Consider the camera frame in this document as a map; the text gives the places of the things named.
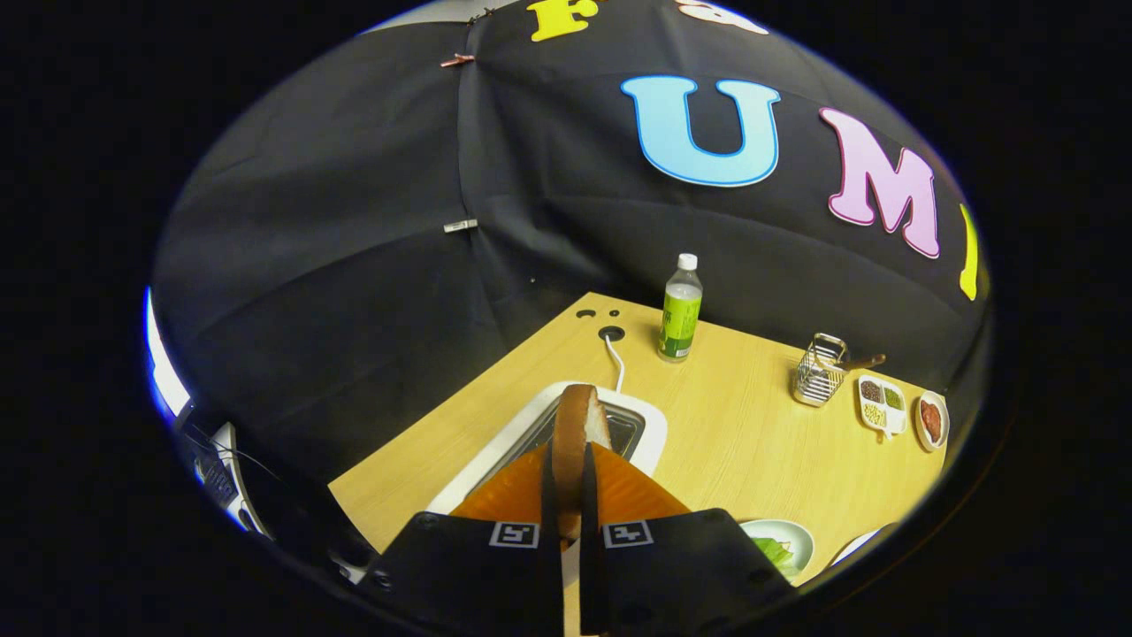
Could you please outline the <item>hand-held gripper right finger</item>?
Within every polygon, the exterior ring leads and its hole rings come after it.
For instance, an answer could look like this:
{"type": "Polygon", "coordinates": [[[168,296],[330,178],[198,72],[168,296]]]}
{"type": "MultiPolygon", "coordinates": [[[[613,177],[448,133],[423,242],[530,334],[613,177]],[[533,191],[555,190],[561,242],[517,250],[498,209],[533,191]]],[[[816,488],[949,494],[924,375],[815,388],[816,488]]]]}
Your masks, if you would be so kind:
{"type": "Polygon", "coordinates": [[[736,636],[797,599],[797,588],[723,509],[601,523],[603,475],[589,444],[578,632],[736,636]]]}

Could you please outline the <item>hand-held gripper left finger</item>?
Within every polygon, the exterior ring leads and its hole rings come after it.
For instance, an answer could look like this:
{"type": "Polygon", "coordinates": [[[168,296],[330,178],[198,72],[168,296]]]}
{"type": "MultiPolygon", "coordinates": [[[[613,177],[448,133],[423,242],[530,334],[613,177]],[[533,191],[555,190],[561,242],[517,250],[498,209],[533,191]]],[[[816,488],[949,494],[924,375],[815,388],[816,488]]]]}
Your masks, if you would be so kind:
{"type": "Polygon", "coordinates": [[[414,632],[563,632],[550,450],[539,449],[538,520],[415,513],[368,565],[359,593],[414,632]]]}

